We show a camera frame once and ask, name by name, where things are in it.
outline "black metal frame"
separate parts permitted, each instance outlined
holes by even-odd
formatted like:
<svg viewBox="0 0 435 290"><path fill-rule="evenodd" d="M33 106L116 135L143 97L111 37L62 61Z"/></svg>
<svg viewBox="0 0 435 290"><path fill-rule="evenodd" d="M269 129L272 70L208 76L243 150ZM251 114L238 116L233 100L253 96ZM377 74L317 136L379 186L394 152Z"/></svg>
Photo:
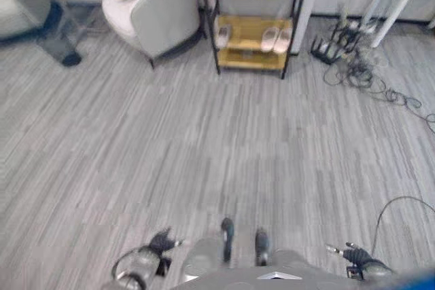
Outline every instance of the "black metal frame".
<svg viewBox="0 0 435 290"><path fill-rule="evenodd" d="M294 36L295 36L295 32L298 28L298 23L299 23L299 16L300 16L300 10L302 9L302 5L304 3L304 0L292 0L292 11L290 13L290 18L294 19L294 25L293 25L293 33L292 33L292 40L290 41L290 46L287 50L287 54L285 57L285 65L284 68L281 72L281 79L285 79L285 72L287 71L288 68L288 61L290 59L291 56L293 56L292 52L292 47L293 47L293 42L294 42ZM211 47L213 48L213 57L215 58L215 65L216 65L216 71L217 74L220 75L220 65L219 65L219 59L218 59L218 49L215 46L215 35L214 35L214 31L213 31L213 23L215 20L215 17L217 14L220 13L220 6L219 6L219 0L215 0L215 7L213 9L213 11L210 10L209 8L209 2L208 0L204 0L204 7L205 7L205 15L207 16L207 24L209 26L209 32L210 32L210 40L211 40Z"/></svg>

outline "gray carpet floor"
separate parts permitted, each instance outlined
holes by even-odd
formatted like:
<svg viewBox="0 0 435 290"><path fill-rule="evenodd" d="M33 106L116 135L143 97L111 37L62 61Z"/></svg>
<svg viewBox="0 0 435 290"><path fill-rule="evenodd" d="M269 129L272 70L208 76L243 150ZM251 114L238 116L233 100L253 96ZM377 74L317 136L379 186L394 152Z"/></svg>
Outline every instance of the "gray carpet floor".
<svg viewBox="0 0 435 290"><path fill-rule="evenodd" d="M65 69L34 44L0 48L0 288L100 289L112 263L166 226L188 244L229 216L232 267L254 262L265 227L327 271L346 263L324 243L370 248L377 215L412 195L435 205L435 135L403 107L322 81L307 54L334 21L312 18L300 56L277 74L215 74L211 47L153 71L109 32ZM395 24L378 74L435 112L435 36ZM434 264L435 216L416 202L385 213L375 255L398 271Z"/></svg>

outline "shoe rack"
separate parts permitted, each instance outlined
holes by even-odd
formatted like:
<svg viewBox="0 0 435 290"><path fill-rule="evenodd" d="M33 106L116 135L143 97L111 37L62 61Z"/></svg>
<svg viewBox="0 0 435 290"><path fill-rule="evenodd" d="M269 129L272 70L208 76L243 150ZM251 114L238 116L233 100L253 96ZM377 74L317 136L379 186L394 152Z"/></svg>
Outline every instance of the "shoe rack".
<svg viewBox="0 0 435 290"><path fill-rule="evenodd" d="M285 78L290 50L294 40L294 31L298 24L300 9L303 0L289 0L292 5L292 12L287 19L274 19L257 16L226 16L220 13L219 0L215 0L215 7L209 8L209 2L205 2L205 12L209 25L210 40L213 48L213 56L217 74L221 68L225 69L262 69L279 71L281 79ZM232 33L227 46L224 49L217 49L215 46L215 18L218 16L219 26L230 24ZM276 26L279 29L291 28L292 38L286 53L276 54L274 52L262 52L261 41L263 32L268 28Z"/></svg>

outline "baseboard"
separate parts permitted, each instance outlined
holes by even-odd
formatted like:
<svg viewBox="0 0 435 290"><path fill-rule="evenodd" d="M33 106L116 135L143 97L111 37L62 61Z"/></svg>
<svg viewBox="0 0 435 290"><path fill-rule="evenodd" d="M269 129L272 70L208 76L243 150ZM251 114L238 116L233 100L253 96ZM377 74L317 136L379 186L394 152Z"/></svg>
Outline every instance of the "baseboard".
<svg viewBox="0 0 435 290"><path fill-rule="evenodd" d="M331 19L338 19L340 16L338 14L311 14L310 17L318 17L318 18L331 18ZM360 20L362 19L361 15L348 15L348 18L351 20ZM379 20L381 22L384 22L387 20L386 17L380 17ZM398 23L409 23L409 24L418 24L418 25L427 25L430 23L429 20L403 20L403 19L397 19L396 22Z"/></svg>
<svg viewBox="0 0 435 290"><path fill-rule="evenodd" d="M67 1L70 7L101 7L101 1Z"/></svg>

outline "tangled cables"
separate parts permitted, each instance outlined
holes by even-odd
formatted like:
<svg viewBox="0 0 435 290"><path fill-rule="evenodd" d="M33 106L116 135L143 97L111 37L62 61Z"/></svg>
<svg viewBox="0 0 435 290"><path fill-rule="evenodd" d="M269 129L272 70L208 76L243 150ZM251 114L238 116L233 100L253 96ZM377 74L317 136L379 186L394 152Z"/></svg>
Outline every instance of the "tangled cables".
<svg viewBox="0 0 435 290"><path fill-rule="evenodd" d="M421 101L388 88L378 75L373 73L374 65L362 55L359 47L343 54L325 71L324 82L330 86L345 84L357 88L372 98L407 108L413 115L423 120L435 134L435 113L424 115L420 112Z"/></svg>

